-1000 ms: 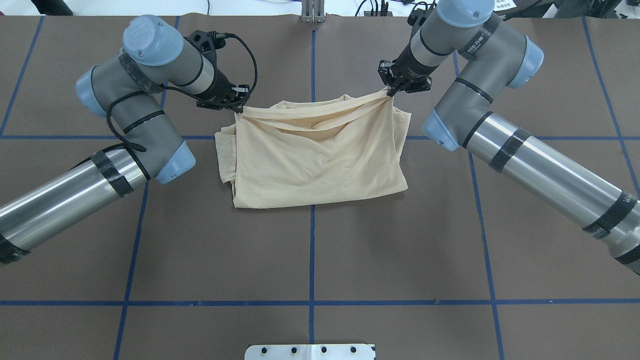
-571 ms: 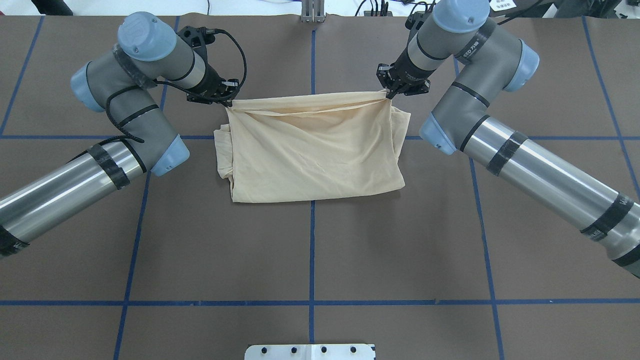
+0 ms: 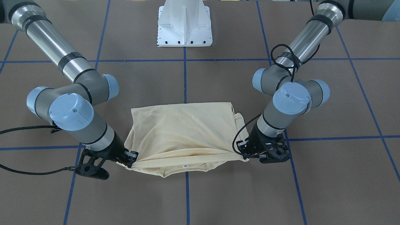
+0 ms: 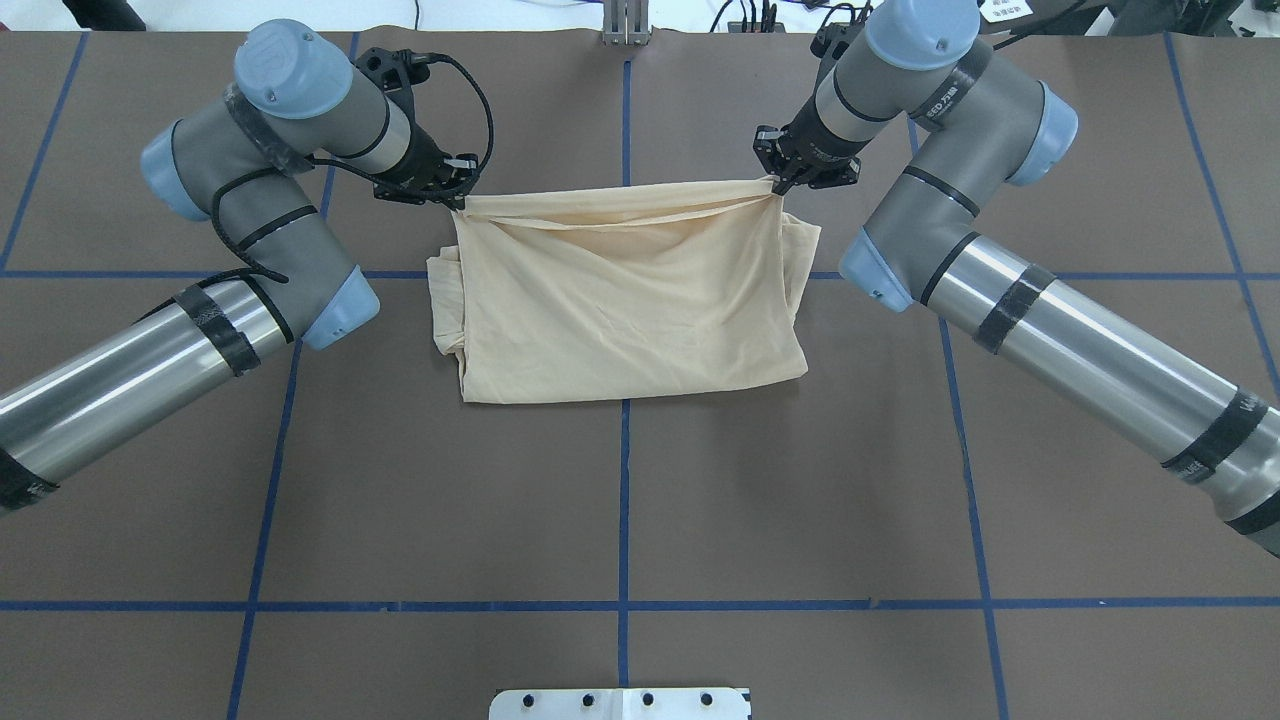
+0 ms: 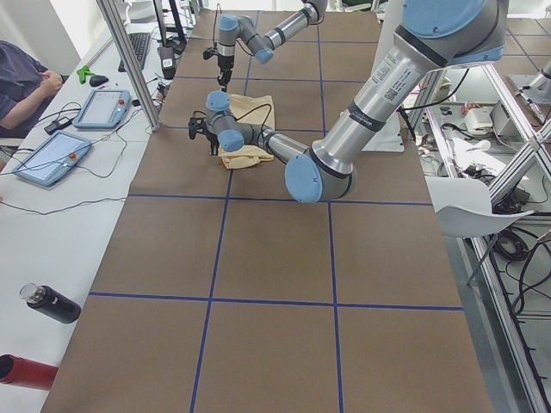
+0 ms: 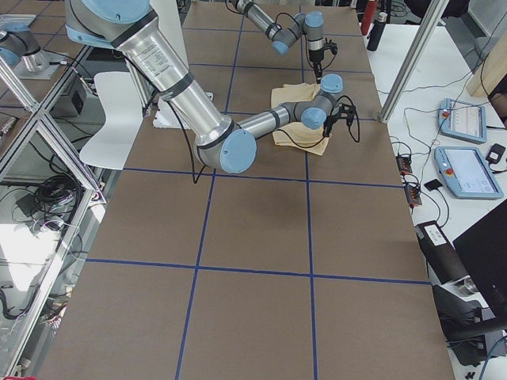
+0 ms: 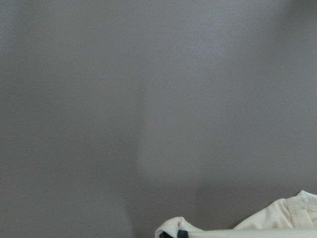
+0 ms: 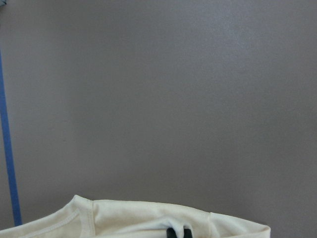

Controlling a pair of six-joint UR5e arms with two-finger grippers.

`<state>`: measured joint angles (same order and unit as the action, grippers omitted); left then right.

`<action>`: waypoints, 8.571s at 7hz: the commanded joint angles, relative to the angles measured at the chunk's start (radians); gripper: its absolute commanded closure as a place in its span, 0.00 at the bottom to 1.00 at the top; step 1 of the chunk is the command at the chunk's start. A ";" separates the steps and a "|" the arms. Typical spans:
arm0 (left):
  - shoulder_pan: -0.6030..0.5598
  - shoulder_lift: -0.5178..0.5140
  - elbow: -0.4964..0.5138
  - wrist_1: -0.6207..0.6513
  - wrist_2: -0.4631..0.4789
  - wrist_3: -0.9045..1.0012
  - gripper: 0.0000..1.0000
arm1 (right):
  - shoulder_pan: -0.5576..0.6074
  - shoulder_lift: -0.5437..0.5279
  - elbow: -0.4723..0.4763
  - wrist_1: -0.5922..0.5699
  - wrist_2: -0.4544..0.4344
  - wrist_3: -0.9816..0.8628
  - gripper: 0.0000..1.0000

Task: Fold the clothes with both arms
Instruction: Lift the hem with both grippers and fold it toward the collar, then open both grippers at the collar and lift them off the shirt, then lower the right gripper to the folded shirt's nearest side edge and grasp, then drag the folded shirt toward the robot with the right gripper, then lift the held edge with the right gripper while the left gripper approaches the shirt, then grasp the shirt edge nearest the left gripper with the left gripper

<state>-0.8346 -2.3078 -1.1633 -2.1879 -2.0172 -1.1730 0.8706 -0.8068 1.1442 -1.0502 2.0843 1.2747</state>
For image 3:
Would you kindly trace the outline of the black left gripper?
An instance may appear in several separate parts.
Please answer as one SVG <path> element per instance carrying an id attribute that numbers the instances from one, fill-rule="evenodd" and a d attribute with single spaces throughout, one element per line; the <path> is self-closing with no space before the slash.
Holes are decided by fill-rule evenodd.
<path id="1" fill-rule="evenodd" d="M 264 135 L 258 126 L 254 125 L 250 131 L 248 140 L 237 141 L 236 146 L 242 154 L 243 159 L 260 158 L 259 155 L 263 154 L 262 145 L 264 143 L 276 143 L 275 138 Z"/>

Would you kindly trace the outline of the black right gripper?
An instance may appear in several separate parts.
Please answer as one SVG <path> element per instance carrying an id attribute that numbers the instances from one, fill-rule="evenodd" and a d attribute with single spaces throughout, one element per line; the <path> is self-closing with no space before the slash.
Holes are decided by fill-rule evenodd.
<path id="1" fill-rule="evenodd" d="M 128 151 L 124 147 L 123 140 L 116 133 L 114 133 L 114 138 L 111 144 L 104 150 L 100 151 L 100 158 L 122 163 L 127 168 L 132 167 L 133 163 L 136 162 L 137 157 L 138 152 Z"/>

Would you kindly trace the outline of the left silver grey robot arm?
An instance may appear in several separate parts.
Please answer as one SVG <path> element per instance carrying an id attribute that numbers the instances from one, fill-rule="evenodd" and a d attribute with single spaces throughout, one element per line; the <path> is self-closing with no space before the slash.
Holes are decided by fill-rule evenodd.
<path id="1" fill-rule="evenodd" d="M 235 153 L 244 160 L 279 163 L 290 159 L 284 131 L 293 121 L 321 107 L 330 97 L 325 81 L 303 81 L 296 77 L 302 66 L 317 53 L 322 41 L 344 20 L 399 21 L 398 0 L 322 0 L 290 44 L 278 44 L 270 51 L 272 63 L 254 73 L 253 87 L 272 97 L 264 111 L 253 118 L 249 136 L 232 141 Z"/>

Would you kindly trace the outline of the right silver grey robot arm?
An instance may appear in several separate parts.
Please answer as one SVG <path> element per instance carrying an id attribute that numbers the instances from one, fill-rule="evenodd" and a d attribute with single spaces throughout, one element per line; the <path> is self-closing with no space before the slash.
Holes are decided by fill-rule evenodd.
<path id="1" fill-rule="evenodd" d="M 27 96 L 28 109 L 81 142 L 84 157 L 131 168 L 138 153 L 124 147 L 116 131 L 94 109 L 119 94 L 116 78 L 99 73 L 33 0 L 2 0 L 1 23 L 25 34 L 68 81 L 57 88 L 34 88 Z"/>

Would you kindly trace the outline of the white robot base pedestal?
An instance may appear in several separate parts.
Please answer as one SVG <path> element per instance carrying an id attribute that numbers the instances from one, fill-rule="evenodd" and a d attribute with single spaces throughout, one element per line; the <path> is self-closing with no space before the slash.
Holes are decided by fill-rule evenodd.
<path id="1" fill-rule="evenodd" d="M 210 47 L 210 9 L 202 0 L 166 0 L 158 8 L 158 47 Z"/>

